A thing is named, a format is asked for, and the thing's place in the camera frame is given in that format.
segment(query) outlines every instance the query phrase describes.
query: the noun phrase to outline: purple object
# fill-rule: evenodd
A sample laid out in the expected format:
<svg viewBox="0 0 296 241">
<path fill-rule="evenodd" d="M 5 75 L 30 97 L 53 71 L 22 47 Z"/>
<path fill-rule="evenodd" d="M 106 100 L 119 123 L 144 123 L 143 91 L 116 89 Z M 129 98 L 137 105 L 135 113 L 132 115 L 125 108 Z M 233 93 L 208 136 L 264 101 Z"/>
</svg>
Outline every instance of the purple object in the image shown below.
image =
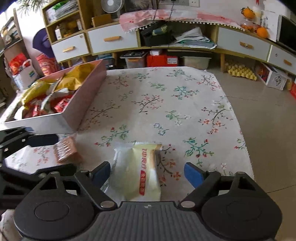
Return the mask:
<svg viewBox="0 0 296 241">
<path fill-rule="evenodd" d="M 54 52 L 47 37 L 46 29 L 39 30 L 33 39 L 33 48 L 46 54 L 49 58 L 54 58 Z"/>
</svg>

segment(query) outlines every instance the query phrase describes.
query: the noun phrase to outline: drawer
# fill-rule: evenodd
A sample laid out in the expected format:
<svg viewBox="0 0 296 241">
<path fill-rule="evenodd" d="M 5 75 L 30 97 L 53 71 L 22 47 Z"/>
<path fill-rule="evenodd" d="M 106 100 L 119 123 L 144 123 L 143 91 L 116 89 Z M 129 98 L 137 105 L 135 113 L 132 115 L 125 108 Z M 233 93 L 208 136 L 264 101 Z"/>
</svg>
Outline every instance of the drawer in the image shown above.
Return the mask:
<svg viewBox="0 0 296 241">
<path fill-rule="evenodd" d="M 296 74 L 296 58 L 274 45 L 271 46 L 267 62 Z"/>
<path fill-rule="evenodd" d="M 88 31 L 92 53 L 137 48 L 136 31 L 125 32 L 120 24 Z"/>
<path fill-rule="evenodd" d="M 227 28 L 219 28 L 217 47 L 267 60 L 270 44 Z"/>
<path fill-rule="evenodd" d="M 52 50 L 58 62 L 89 53 L 84 34 L 65 39 L 52 45 Z"/>
</svg>

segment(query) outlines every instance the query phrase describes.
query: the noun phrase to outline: yellow snack bag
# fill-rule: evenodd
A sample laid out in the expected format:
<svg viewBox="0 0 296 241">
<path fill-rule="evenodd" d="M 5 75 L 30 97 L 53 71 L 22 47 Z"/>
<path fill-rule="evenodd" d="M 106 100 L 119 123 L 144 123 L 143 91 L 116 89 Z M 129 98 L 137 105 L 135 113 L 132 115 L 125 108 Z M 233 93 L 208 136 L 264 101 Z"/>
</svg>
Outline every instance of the yellow snack bag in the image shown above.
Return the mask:
<svg viewBox="0 0 296 241">
<path fill-rule="evenodd" d="M 160 184 L 156 172 L 155 151 L 161 145 L 152 143 L 119 143 L 115 148 L 106 194 L 117 204 L 121 201 L 160 201 Z"/>
<path fill-rule="evenodd" d="M 77 90 L 93 69 L 94 65 L 89 63 L 76 66 L 69 73 L 65 74 L 61 82 L 56 87 L 55 92 L 63 88 L 68 88 L 70 91 Z"/>
<path fill-rule="evenodd" d="M 22 95 L 21 102 L 23 106 L 26 106 L 32 99 L 35 99 L 39 95 L 43 95 L 49 89 L 50 84 L 44 81 L 35 82 L 32 86 L 26 90 Z"/>
</svg>

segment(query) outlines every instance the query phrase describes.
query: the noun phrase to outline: electric fan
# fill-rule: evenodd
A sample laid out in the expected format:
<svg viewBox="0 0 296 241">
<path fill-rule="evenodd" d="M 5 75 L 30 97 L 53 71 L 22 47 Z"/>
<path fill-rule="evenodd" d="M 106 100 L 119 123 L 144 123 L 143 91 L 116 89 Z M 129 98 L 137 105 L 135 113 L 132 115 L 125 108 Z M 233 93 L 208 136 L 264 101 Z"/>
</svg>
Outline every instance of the electric fan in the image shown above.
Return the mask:
<svg viewBox="0 0 296 241">
<path fill-rule="evenodd" d="M 102 9 L 107 13 L 114 13 L 123 8 L 124 0 L 101 0 Z"/>
</svg>

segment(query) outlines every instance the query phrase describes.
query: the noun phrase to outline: pink cloth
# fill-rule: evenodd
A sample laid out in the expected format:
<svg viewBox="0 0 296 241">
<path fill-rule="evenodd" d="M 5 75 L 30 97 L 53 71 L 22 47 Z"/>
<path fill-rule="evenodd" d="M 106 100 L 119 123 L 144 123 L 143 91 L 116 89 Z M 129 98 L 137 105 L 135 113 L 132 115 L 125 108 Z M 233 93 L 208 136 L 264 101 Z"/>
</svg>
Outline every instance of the pink cloth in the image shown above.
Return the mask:
<svg viewBox="0 0 296 241">
<path fill-rule="evenodd" d="M 122 29 L 126 32 L 140 28 L 142 26 L 152 23 L 152 21 L 170 20 L 170 21 L 196 21 L 196 22 L 209 22 L 216 24 L 227 24 L 233 27 L 241 28 L 235 21 L 223 16 L 217 16 L 210 13 L 186 10 L 171 10 L 158 9 L 158 10 L 142 10 L 137 12 L 128 12 L 120 15 L 119 23 Z"/>
</svg>

